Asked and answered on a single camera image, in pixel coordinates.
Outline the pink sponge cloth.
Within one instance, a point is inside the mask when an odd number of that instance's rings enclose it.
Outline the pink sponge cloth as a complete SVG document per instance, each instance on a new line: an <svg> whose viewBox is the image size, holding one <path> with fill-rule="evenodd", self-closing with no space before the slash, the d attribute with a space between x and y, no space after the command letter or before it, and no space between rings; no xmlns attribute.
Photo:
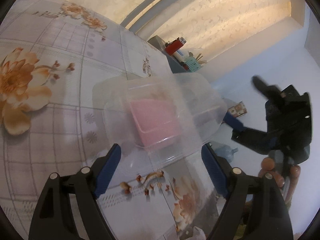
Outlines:
<svg viewBox="0 0 320 240"><path fill-rule="evenodd" d="M182 133L176 107L171 101L132 100L130 110L142 146L148 150L169 146Z"/></svg>

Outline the large blue water jug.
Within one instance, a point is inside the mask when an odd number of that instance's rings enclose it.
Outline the large blue water jug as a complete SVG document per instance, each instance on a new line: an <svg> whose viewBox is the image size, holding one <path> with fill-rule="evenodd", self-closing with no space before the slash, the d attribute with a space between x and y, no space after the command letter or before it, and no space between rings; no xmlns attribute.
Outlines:
<svg viewBox="0 0 320 240"><path fill-rule="evenodd" d="M217 156L225 158L229 163L234 160L234 155L238 152L238 148L231 148L228 145L219 145L214 149Z"/></svg>

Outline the red thermos jug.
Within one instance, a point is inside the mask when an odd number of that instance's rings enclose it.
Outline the red thermos jug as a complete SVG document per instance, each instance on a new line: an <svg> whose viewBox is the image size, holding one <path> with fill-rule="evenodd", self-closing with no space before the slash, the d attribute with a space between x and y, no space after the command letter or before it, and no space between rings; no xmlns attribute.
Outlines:
<svg viewBox="0 0 320 240"><path fill-rule="evenodd" d="M178 37L165 46L165 51L168 55L172 56L177 50L182 48L185 45L185 43L186 40L183 37Z"/></svg>

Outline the brown patterned gift box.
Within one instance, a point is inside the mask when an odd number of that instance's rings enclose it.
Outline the brown patterned gift box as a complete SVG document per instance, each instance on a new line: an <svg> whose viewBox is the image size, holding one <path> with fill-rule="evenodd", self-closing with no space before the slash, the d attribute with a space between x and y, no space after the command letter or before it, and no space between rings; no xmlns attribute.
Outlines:
<svg viewBox="0 0 320 240"><path fill-rule="evenodd" d="M247 114L247 109L245 104L241 101L228 109L228 113L230 113L233 117L239 118L245 114Z"/></svg>

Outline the floral tablecloth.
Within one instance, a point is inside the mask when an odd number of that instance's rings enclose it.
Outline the floral tablecloth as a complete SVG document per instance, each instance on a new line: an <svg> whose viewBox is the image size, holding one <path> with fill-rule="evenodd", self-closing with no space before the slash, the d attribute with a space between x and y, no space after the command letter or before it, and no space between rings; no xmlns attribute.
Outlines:
<svg viewBox="0 0 320 240"><path fill-rule="evenodd" d="M171 74L163 53L92 10L15 1L1 24L1 208L22 239L50 174L75 174L113 145L94 87ZM205 239L214 194L198 150L148 173L119 163L98 206L116 239Z"/></svg>

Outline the cream curtain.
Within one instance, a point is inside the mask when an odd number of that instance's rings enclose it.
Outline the cream curtain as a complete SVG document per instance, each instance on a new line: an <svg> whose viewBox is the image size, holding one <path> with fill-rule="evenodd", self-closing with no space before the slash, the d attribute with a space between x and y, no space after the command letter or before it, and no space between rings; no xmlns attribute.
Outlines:
<svg viewBox="0 0 320 240"><path fill-rule="evenodd" d="M272 41L304 25L302 0L65 0L91 9L144 40L186 39L212 60L259 33Z"/></svg>

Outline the dark grey side cabinet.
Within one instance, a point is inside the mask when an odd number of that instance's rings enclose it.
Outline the dark grey side cabinet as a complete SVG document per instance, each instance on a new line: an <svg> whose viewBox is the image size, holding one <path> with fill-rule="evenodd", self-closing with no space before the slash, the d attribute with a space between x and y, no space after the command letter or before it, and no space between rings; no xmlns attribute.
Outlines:
<svg viewBox="0 0 320 240"><path fill-rule="evenodd" d="M180 63L174 56L170 56L165 51L165 44L166 42L162 40L159 36L154 36L148 40L149 44L160 50L167 58L167 61L169 63L170 69L172 73L189 73L190 70L187 69L182 63Z"/></svg>

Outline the clear plastic container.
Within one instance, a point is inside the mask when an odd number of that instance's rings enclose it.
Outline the clear plastic container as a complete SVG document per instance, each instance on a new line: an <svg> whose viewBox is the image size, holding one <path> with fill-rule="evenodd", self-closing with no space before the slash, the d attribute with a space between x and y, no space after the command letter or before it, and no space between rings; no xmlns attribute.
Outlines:
<svg viewBox="0 0 320 240"><path fill-rule="evenodd" d="M197 73L98 83L107 139L121 148L120 169L148 173L200 150L220 127L227 105Z"/></svg>

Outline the teal chopstick holder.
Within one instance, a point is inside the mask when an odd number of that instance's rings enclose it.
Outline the teal chopstick holder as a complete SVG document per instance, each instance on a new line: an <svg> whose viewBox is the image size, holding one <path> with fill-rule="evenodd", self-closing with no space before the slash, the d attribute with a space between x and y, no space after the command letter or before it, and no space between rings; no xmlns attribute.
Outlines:
<svg viewBox="0 0 320 240"><path fill-rule="evenodd" d="M203 55L201 53L195 56L192 52L189 52L188 56L184 59L184 64L190 72L196 72L207 63L208 61L203 59Z"/></svg>

